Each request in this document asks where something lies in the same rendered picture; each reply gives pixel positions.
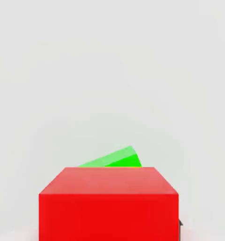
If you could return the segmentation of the small red cube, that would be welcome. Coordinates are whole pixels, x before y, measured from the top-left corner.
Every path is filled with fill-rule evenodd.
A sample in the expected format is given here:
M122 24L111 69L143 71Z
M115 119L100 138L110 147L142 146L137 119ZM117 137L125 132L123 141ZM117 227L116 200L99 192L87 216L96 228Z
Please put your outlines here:
M65 168L39 194L39 241L179 241L179 195L153 167Z

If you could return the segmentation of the small green cube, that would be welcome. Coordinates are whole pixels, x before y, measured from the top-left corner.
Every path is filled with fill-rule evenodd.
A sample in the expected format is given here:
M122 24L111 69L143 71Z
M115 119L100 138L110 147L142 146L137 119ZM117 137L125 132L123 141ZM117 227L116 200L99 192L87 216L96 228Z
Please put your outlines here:
M132 146L128 146L79 167L142 167L142 165L136 151Z

